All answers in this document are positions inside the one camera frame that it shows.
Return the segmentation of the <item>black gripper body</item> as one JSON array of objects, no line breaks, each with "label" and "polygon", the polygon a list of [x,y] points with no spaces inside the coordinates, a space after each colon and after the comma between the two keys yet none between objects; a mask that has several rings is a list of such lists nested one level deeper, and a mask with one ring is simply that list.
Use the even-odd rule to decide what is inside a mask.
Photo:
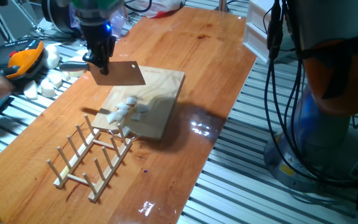
[{"label": "black gripper body", "polygon": [[88,52],[84,58],[110,58],[116,42],[110,21],[97,25],[81,24],[81,31],[87,43]]}]

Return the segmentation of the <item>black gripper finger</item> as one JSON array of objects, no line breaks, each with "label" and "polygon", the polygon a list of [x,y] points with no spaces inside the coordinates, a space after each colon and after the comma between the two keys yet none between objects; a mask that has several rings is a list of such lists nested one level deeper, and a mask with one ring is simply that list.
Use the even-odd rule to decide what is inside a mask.
[{"label": "black gripper finger", "polygon": [[88,51],[82,57],[82,60],[88,63],[91,63],[97,67],[101,66],[101,61],[97,55],[95,55],[92,51]]},{"label": "black gripper finger", "polygon": [[100,72],[102,75],[107,75],[109,73],[108,66],[109,66],[109,59],[111,55],[112,53],[110,51],[100,53],[100,61],[101,61]]}]

